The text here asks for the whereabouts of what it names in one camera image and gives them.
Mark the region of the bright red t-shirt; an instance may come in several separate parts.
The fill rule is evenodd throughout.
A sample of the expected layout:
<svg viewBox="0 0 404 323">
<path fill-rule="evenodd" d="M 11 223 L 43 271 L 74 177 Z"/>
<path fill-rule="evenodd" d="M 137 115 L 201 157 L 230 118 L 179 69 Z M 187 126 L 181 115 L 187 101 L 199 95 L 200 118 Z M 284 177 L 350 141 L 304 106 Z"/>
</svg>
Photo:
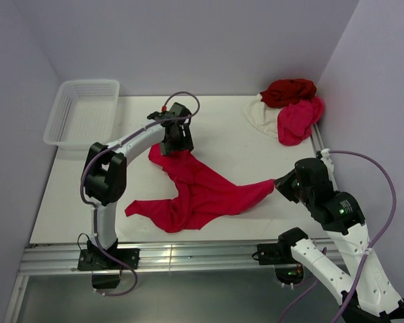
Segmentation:
<svg viewBox="0 0 404 323">
<path fill-rule="evenodd" d="M 275 190 L 272 179 L 235 185 L 197 160 L 189 151 L 165 156 L 161 154 L 160 146 L 155 144 L 149 151 L 148 159 L 168 175 L 178 195 L 173 199 L 135 200 L 125 209 L 125 215 L 147 217 L 169 234 L 185 229 L 201 229 L 218 217 L 244 213 Z"/>
</svg>

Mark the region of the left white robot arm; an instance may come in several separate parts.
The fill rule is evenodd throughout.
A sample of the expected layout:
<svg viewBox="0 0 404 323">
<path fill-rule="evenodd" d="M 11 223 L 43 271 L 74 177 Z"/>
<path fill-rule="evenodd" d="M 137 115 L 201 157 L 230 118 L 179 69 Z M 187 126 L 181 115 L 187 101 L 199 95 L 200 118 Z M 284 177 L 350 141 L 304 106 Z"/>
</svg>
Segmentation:
<svg viewBox="0 0 404 323">
<path fill-rule="evenodd" d="M 191 151 L 191 118 L 191 111 L 176 102 L 171 108 L 151 113 L 146 125 L 133 134 L 106 145 L 96 142 L 89 148 L 79 189 L 82 201 L 92 209 L 87 260 L 105 269 L 124 264 L 117 250 L 115 219 L 117 203 L 127 187 L 127 167 L 156 144 L 166 156 Z"/>
</svg>

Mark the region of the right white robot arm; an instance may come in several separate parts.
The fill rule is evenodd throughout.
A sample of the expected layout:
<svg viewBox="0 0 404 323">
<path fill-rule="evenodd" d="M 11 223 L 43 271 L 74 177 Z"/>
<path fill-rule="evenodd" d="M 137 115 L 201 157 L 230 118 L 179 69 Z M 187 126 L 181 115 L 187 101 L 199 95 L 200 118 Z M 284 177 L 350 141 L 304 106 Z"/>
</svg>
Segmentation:
<svg viewBox="0 0 404 323">
<path fill-rule="evenodd" d="M 392 196 L 389 216 L 371 238 L 356 198 L 334 188 L 331 181 L 334 164 L 330 158 L 333 153 L 331 149 L 323 149 L 316 157 L 297 161 L 291 172 L 275 181 L 275 187 L 287 200 L 306 207 L 337 247 L 346 269 L 334 264 L 298 227 L 278 237 L 279 257 L 285 262 L 303 264 L 329 290 L 339 304 L 333 322 L 402 320 L 404 298 L 393 287 L 374 249 L 395 216 L 397 194 L 393 181 L 377 161 L 359 155 L 382 172 Z"/>
</svg>

